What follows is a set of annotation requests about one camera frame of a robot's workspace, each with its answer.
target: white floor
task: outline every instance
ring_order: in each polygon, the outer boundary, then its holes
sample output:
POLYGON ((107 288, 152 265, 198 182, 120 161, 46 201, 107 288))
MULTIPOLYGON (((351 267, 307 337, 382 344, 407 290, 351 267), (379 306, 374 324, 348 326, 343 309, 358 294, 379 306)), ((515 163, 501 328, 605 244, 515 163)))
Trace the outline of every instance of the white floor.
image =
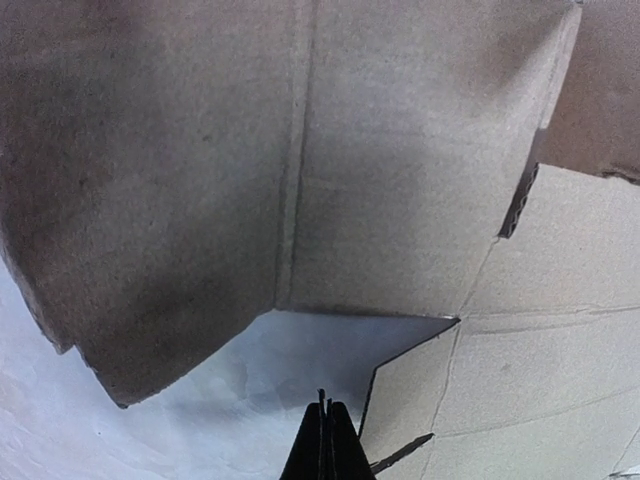
POLYGON ((0 263, 0 480, 276 479, 318 388, 358 422, 374 366, 447 325, 271 313, 123 411, 54 352, 0 263))

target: cardboard flap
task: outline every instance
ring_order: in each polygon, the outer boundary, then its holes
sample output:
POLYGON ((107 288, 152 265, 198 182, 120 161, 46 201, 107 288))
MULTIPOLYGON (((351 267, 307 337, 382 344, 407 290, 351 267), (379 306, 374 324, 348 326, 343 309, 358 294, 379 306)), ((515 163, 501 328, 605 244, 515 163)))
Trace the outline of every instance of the cardboard flap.
POLYGON ((288 2, 10 2, 2 234, 61 350, 141 400, 273 306, 288 2))
POLYGON ((456 314, 580 9, 28 0, 4 14, 3 252, 43 331, 126 405, 276 301, 456 314))
POLYGON ((541 165, 513 236, 494 245, 465 311, 640 305, 639 218, 640 188, 541 165))
POLYGON ((637 313, 462 321, 378 370, 362 434, 367 455, 385 443, 371 435, 382 424, 391 445, 416 429, 435 434, 423 473, 406 479, 605 478, 634 453, 637 313), (384 413, 372 408, 383 403, 384 413))
POLYGON ((317 15, 287 306, 455 315, 555 104, 580 9, 328 1, 317 15))

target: cardboard panel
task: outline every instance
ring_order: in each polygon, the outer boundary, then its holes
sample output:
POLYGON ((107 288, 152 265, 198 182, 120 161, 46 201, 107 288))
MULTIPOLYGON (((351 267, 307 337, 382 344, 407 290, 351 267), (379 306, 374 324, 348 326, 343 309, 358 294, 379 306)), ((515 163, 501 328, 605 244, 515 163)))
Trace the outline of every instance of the cardboard panel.
POLYGON ((546 163, 640 181, 640 2, 585 2, 546 163))
POLYGON ((515 233, 491 250, 465 311, 640 304, 640 189, 541 165, 515 233))
POLYGON ((360 435, 369 462, 432 432, 458 332, 450 328, 376 369, 360 435))
POLYGON ((294 12, 4 3, 7 252, 43 330, 132 403, 273 305, 294 12))
POLYGON ((611 473, 624 472, 638 465, 640 465, 640 427, 611 473))
POLYGON ((547 326, 531 325, 531 317, 512 316, 508 327, 498 318, 493 329, 494 317, 461 323, 438 436, 523 423, 640 388, 640 311, 566 315, 577 318, 547 326))
POLYGON ((602 480, 635 433, 638 405, 634 390, 505 428, 439 436, 423 478, 602 480))
POLYGON ((398 462, 404 478, 602 479, 636 450, 638 315, 463 320, 379 369, 365 449, 375 459, 428 430, 428 467, 398 462))
POLYGON ((554 0, 320 3, 294 307, 459 310, 579 16, 554 0))

